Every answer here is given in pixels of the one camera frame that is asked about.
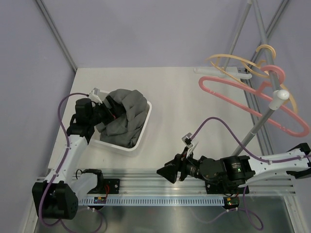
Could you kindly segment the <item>grey pleated skirt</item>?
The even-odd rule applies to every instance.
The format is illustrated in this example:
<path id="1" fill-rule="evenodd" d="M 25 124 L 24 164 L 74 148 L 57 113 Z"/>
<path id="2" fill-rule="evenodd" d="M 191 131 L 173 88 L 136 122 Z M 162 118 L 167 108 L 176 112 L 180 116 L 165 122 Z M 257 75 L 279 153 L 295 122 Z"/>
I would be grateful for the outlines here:
<path id="1" fill-rule="evenodd" d="M 108 125 L 97 126 L 100 140 L 132 148 L 138 141 L 147 117 L 147 99 L 138 90 L 117 89 L 108 95 L 125 108 L 125 114 Z"/>

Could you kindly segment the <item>pink plastic hanger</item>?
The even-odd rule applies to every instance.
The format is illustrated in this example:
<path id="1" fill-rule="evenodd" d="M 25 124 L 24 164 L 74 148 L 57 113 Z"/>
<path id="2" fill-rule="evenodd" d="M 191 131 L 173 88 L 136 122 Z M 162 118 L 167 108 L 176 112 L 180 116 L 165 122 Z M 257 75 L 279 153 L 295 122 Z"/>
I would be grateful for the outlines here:
<path id="1" fill-rule="evenodd" d="M 217 84 L 223 84 L 225 85 L 225 91 L 228 91 L 230 94 L 236 94 L 239 91 L 243 91 L 245 94 L 245 102 L 246 104 L 243 104 L 237 100 L 234 100 L 230 98 L 229 96 L 226 96 L 224 94 L 215 92 L 211 90 L 209 87 L 204 85 L 204 82 L 214 82 Z M 224 77 L 220 78 L 217 76 L 206 76 L 203 75 L 199 81 L 199 87 L 206 93 L 210 94 L 211 96 L 214 96 L 215 98 L 218 98 L 218 103 L 223 103 L 225 107 L 231 111 L 233 107 L 237 107 L 245 112 L 248 112 L 250 115 L 253 116 L 253 118 L 260 119 L 263 117 L 264 113 L 259 107 L 259 100 L 265 100 L 268 102 L 268 110 L 276 111 L 281 110 L 284 113 L 286 113 L 296 124 L 300 125 L 302 128 L 302 131 L 296 132 L 293 130 L 290 130 L 286 128 L 285 126 L 282 126 L 281 123 L 278 121 L 275 121 L 268 117 L 266 120 L 267 123 L 277 127 L 284 133 L 293 136 L 293 137 L 305 137 L 310 133 L 310 126 L 307 124 L 307 122 L 299 116 L 298 114 L 298 108 L 297 104 L 291 96 L 290 92 L 283 87 L 281 93 L 287 94 L 287 99 L 284 100 L 284 102 L 281 102 L 281 99 L 278 97 L 277 92 L 275 91 L 273 93 L 273 96 L 270 97 L 263 93 L 263 90 L 267 87 L 271 87 L 272 84 L 270 81 L 263 81 L 258 89 L 254 89 L 250 87 L 248 84 L 250 82 L 248 80 L 243 79 L 236 79 L 234 77 Z"/>

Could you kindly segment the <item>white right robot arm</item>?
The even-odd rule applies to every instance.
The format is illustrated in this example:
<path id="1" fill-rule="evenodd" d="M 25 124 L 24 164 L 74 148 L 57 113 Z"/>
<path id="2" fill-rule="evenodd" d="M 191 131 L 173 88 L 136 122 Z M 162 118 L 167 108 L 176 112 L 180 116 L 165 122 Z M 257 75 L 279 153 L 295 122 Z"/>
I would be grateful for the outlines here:
<path id="1" fill-rule="evenodd" d="M 171 183 L 194 177 L 205 182 L 206 193 L 233 196 L 248 193 L 251 183 L 274 177 L 292 176 L 304 179 L 311 176 L 311 149 L 301 143 L 286 153 L 255 159 L 249 155 L 229 156 L 218 160 L 193 157 L 193 149 L 185 147 L 157 174 Z"/>

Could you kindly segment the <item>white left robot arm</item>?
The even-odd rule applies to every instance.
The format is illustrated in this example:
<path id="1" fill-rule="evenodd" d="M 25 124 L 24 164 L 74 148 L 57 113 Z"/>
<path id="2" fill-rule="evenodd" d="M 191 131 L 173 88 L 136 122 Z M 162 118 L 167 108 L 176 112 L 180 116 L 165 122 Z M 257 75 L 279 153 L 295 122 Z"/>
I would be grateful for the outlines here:
<path id="1" fill-rule="evenodd" d="M 91 95 L 84 95 L 76 101 L 69 127 L 63 130 L 66 138 L 63 155 L 48 176 L 32 187 L 37 216 L 41 221 L 46 218 L 56 219 L 57 222 L 73 219 L 80 200 L 88 194 L 102 198 L 95 201 L 95 205 L 105 204 L 108 194 L 118 194 L 119 179 L 105 179 L 100 169 L 85 169 L 80 178 L 72 179 L 96 125 L 111 123 L 126 113 L 123 105 L 110 96 L 106 97 L 106 101 L 108 105 Z"/>

